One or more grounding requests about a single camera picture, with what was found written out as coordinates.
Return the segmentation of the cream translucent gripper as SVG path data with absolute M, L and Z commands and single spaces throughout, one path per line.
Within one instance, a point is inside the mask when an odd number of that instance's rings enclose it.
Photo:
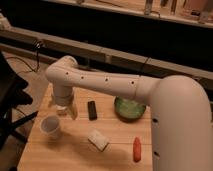
M 55 106 L 61 106 L 61 105 L 58 105 L 56 103 L 54 95 L 51 95 L 51 100 L 52 100 L 52 103 Z M 75 120 L 77 118 L 77 116 L 78 116 L 78 112 L 77 112 L 77 106 L 76 106 L 76 104 L 74 102 L 74 99 L 71 99 L 71 101 L 69 102 L 69 104 L 65 105 L 65 106 L 67 107 L 67 114 L 66 115 L 69 115 L 73 120 Z

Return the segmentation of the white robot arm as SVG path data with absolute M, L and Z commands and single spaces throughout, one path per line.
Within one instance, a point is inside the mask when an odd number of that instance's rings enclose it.
M 64 56 L 46 70 L 55 103 L 68 106 L 80 87 L 150 107 L 153 171 L 213 171 L 213 115 L 204 88 L 194 79 L 163 79 L 80 70 Z

